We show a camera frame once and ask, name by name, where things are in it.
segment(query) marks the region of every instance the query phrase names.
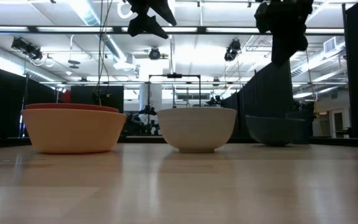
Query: white bowl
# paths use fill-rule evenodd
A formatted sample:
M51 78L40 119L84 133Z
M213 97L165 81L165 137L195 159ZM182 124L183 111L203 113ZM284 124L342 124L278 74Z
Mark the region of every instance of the white bowl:
M180 152L214 152L230 139L236 110L173 108L157 112L162 136Z

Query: ceiling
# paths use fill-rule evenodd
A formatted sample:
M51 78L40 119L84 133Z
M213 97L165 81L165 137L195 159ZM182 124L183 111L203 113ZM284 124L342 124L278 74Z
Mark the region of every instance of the ceiling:
M56 4L49 1L34 0L34 3L22 3L21 0L11 1L15 4L6 4L7 0L0 0L0 26L84 26L85 23L77 15L70 5L70 0L56 0ZM93 7L96 15L101 13L101 1L88 0ZM108 15L108 26L127 26L129 21L135 18L131 15L127 19L122 19L117 11L118 0L114 0L111 11ZM170 0L171 6L174 4L175 17L178 26L241 26L255 27L254 13L257 4L248 7L246 2L224 2L224 1L205 1L203 7L197 7L197 0ZM307 22L308 27L343 27L341 3L351 4L357 0L314 0L314 13ZM103 17L107 13L107 4L103 4ZM123 5L121 12L127 14L129 5ZM162 26L168 26L161 17L157 16L157 21ZM41 67L64 80L79 80L81 77L97 76L98 74L98 50L99 39L95 35L75 35L73 37L73 48L70 53L70 35L64 34L0 34L0 48L24 58L21 52L16 52L11 48L14 37L22 37L24 40L41 47L42 52L49 54L55 61L52 67ZM170 55L170 39L162 39L154 35L112 35L117 46L124 52L133 54L134 63L140 67L149 63L147 51L151 47L158 47L161 53ZM308 53L312 57L323 48L323 43L332 36L308 36ZM235 61L227 63L223 56L226 47L232 39L239 39L242 46L245 46L242 53ZM221 81L238 81L240 78L252 77L254 69L260 70L269 63L271 52L271 36L267 35L174 35L174 54L175 72L182 74L198 75L201 74L203 80L213 80L220 78ZM144 77L136 79L132 71L116 70L113 65L112 55L106 49L107 59L105 61L108 74L114 80L120 77L127 77L125 80L144 80ZM298 52L291 58L291 66L294 67L306 58L306 52ZM68 68L69 59L81 62L80 69L72 70ZM159 60L158 65L163 68L164 73L170 72L169 60ZM325 63L312 68L313 75L320 77L327 73L336 71L345 66L344 61L339 57L333 57ZM343 82L346 76L343 73L335 75L330 82ZM293 79L295 82L308 82L308 73L298 75ZM306 85L295 87L295 91Z

